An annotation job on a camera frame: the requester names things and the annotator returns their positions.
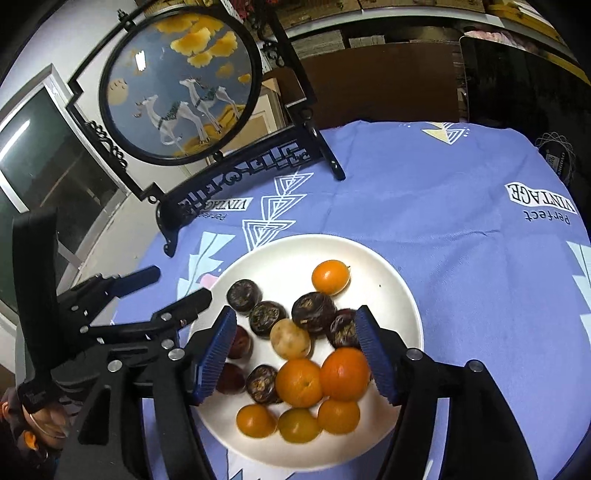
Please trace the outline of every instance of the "dark purple fruit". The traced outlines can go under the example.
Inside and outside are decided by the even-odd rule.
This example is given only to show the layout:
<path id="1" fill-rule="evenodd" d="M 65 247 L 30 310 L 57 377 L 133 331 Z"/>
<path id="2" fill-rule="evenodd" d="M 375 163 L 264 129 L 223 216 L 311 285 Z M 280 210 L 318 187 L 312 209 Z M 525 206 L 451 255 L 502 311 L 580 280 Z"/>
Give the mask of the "dark purple fruit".
<path id="1" fill-rule="evenodd" d="M 246 391 L 256 403 L 270 405 L 282 402 L 275 391 L 276 376 L 277 369 L 270 365 L 259 365 L 248 376 Z"/>
<path id="2" fill-rule="evenodd" d="M 355 331 L 355 313 L 353 309 L 343 309 L 337 311 L 335 319 L 326 330 L 326 337 L 330 344 L 335 348 L 350 346 L 361 348 Z"/>
<path id="3" fill-rule="evenodd" d="M 224 395 L 236 395 L 244 392 L 245 387 L 246 379 L 242 368 L 234 364 L 224 364 L 216 390 Z"/>
<path id="4" fill-rule="evenodd" d="M 302 295 L 291 308 L 294 323 L 311 335 L 326 333 L 335 319 L 336 307 L 325 293 L 313 291 Z"/>
<path id="5" fill-rule="evenodd" d="M 252 346 L 252 338 L 248 334 L 248 332 L 238 325 L 236 328 L 236 336 L 232 342 L 232 346 L 230 347 L 230 351 L 228 352 L 228 358 L 232 360 L 238 360 L 239 358 L 243 358 L 248 356 L 251 351 Z"/>
<path id="6" fill-rule="evenodd" d="M 255 305 L 248 316 L 248 320 L 255 335 L 269 338 L 273 325 L 285 317 L 287 317 L 285 308 L 275 301 L 266 300 Z"/>
<path id="7" fill-rule="evenodd" d="M 234 282 L 226 294 L 228 305 L 240 313 L 250 312 L 262 299 L 261 290 L 252 280 Z"/>

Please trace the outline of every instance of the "white plate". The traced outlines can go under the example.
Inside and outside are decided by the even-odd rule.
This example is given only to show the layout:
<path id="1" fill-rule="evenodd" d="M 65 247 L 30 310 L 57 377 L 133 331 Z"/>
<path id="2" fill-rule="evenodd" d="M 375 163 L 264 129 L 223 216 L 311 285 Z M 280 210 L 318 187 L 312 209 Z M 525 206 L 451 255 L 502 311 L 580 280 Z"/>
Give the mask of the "white plate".
<path id="1" fill-rule="evenodd" d="M 244 255 L 212 287 L 212 304 L 193 324 L 191 334 L 213 324 L 226 305 L 226 292 L 241 278 L 256 282 L 264 300 L 281 303 L 289 314 L 301 295 L 314 291 L 311 275 L 315 266 L 332 258 L 350 265 L 351 271 L 350 284 L 334 297 L 337 308 L 357 309 L 367 304 L 381 327 L 396 330 L 408 347 L 423 349 L 423 327 L 417 305 L 399 273 L 369 248 L 330 235 L 289 236 Z M 239 314 L 238 323 L 251 333 L 255 344 L 248 361 L 233 363 L 240 365 L 246 375 L 260 364 L 281 368 L 285 360 L 274 352 L 271 342 L 252 334 L 247 317 Z M 326 338 L 319 339 L 311 359 L 322 365 L 333 351 Z M 322 432 L 310 443 L 294 445 L 283 440 L 279 432 L 262 440 L 243 435 L 236 427 L 236 414 L 251 403 L 254 402 L 247 393 L 214 392 L 197 411 L 209 431 L 228 449 L 251 460 L 293 471 L 321 470 L 367 452 L 394 428 L 398 418 L 398 408 L 388 404 L 372 382 L 359 402 L 361 420 L 353 433 L 335 436 Z M 289 406 L 280 404 L 270 408 L 279 416 Z"/>

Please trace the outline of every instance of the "moon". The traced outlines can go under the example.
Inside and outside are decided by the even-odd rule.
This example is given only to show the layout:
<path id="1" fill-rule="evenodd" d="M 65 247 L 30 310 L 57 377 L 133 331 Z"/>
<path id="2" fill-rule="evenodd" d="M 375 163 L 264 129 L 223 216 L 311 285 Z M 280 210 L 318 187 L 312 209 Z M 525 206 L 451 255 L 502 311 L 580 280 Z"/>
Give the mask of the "moon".
<path id="1" fill-rule="evenodd" d="M 127 100 L 129 85 L 124 79 L 114 79 L 107 85 L 107 102 L 109 105 L 121 105 Z"/>

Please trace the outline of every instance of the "blue tablecloth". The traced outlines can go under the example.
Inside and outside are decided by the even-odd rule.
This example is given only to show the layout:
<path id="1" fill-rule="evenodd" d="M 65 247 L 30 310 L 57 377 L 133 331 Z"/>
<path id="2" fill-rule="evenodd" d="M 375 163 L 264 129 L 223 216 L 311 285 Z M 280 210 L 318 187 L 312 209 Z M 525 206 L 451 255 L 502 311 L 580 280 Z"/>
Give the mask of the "blue tablecloth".
<path id="1" fill-rule="evenodd" d="M 550 480 L 591 420 L 591 248 L 566 188 L 513 130 L 355 122 L 324 134 L 345 169 L 344 182 L 321 162 L 259 173 L 227 188 L 218 199 L 233 200 L 211 203 L 184 228 L 174 258 L 164 255 L 163 238 L 155 238 L 141 266 L 159 266 L 161 280 L 121 301 L 115 322 L 145 320 L 200 285 L 211 286 L 236 259 L 276 238 L 350 238 L 403 276 L 432 358 L 485 362 L 524 432 L 540 479 Z M 150 459 L 160 480 L 165 472 L 151 401 L 144 402 Z M 429 479 L 439 474 L 446 407 L 441 401 Z M 200 423 L 199 430 L 220 480 L 292 474 L 227 452 Z M 388 441 L 348 464 L 290 478 L 374 478 Z"/>

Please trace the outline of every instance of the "shelf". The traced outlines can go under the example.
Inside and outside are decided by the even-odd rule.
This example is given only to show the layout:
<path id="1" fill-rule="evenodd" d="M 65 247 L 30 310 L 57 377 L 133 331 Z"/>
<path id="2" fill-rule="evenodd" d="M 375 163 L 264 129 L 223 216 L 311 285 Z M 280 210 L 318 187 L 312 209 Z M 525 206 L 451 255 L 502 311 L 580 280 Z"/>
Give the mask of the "shelf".
<path id="1" fill-rule="evenodd" d="M 321 18 L 319 20 L 313 20 L 296 27 L 291 27 L 286 30 L 287 36 L 290 38 L 305 37 L 313 34 L 315 31 L 323 30 L 331 27 L 338 27 L 347 23 L 358 22 L 362 20 L 371 20 L 374 18 L 387 18 L 387 17 L 440 17 L 440 18 L 453 18 L 455 20 L 461 20 L 469 24 L 485 24 L 492 25 L 498 28 L 504 28 L 505 30 L 515 32 L 524 37 L 531 38 L 540 43 L 543 43 L 563 55 L 575 60 L 570 50 L 563 45 L 561 42 L 554 40 L 553 38 L 547 37 L 539 33 L 536 30 L 528 28 L 517 22 L 506 20 L 504 18 L 495 17 L 494 15 L 482 14 L 479 12 L 473 12 L 470 10 L 462 10 L 457 8 L 448 7 L 384 7 L 384 8 L 371 8 L 367 10 L 357 10 L 353 12 L 346 12 L 338 15 L 332 15 L 331 17 Z"/>

